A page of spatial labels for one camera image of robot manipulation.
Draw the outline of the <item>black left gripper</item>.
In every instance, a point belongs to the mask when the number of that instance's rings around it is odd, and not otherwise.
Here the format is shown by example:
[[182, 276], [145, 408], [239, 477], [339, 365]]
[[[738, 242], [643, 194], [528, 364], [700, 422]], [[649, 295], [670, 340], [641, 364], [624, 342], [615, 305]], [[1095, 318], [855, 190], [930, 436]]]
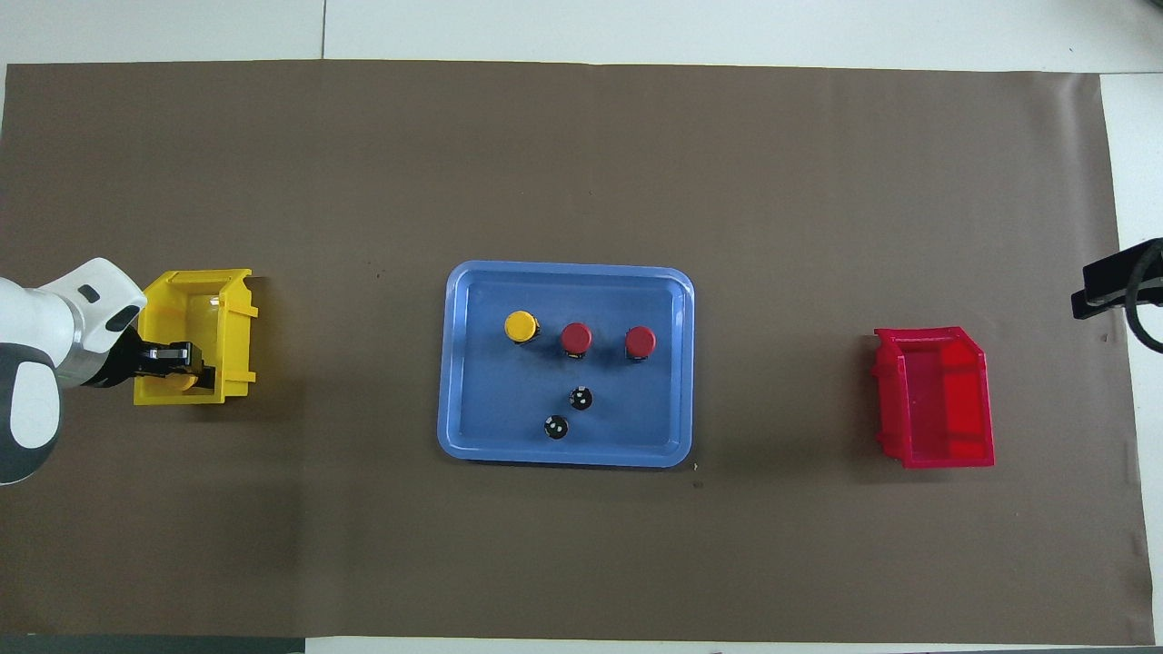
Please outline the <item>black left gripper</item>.
[[121, 332], [110, 351], [105, 354], [104, 365], [98, 369], [87, 388], [115, 388], [134, 376], [193, 376], [193, 344], [190, 341], [156, 343], [143, 341], [135, 327]]

